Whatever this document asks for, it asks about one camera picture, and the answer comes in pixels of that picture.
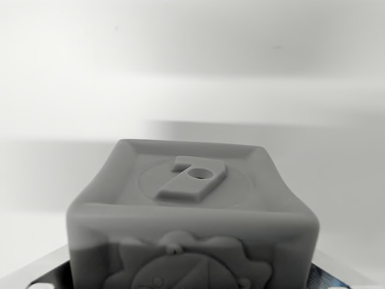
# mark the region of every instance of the small hole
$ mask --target small hole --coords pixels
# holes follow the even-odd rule
[[[195,179],[209,179],[214,176],[211,171],[206,169],[191,169],[188,171],[188,175]]]

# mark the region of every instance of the white backdrop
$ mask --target white backdrop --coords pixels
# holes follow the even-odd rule
[[[0,276],[66,242],[120,138],[267,148],[385,284],[384,1],[0,0]]]

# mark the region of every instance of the gray plastic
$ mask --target gray plastic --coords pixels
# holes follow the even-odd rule
[[[120,140],[67,228],[76,289],[304,289],[319,223],[263,148]]]

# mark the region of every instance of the metal plate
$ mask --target metal plate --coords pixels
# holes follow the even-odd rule
[[[30,285],[38,283],[52,284],[55,289],[73,288],[67,246],[63,246],[13,274],[0,279],[0,288],[26,289]],[[307,289],[327,289],[329,287],[383,289],[376,282],[339,263],[327,254],[316,250]]]
[[[54,268],[47,274],[36,279],[31,283],[50,283],[56,289],[73,289],[70,263],[65,262],[57,268]],[[344,287],[350,288],[347,284],[338,280],[328,272],[312,264],[310,269],[309,279],[307,281],[307,289],[327,289],[329,287]]]

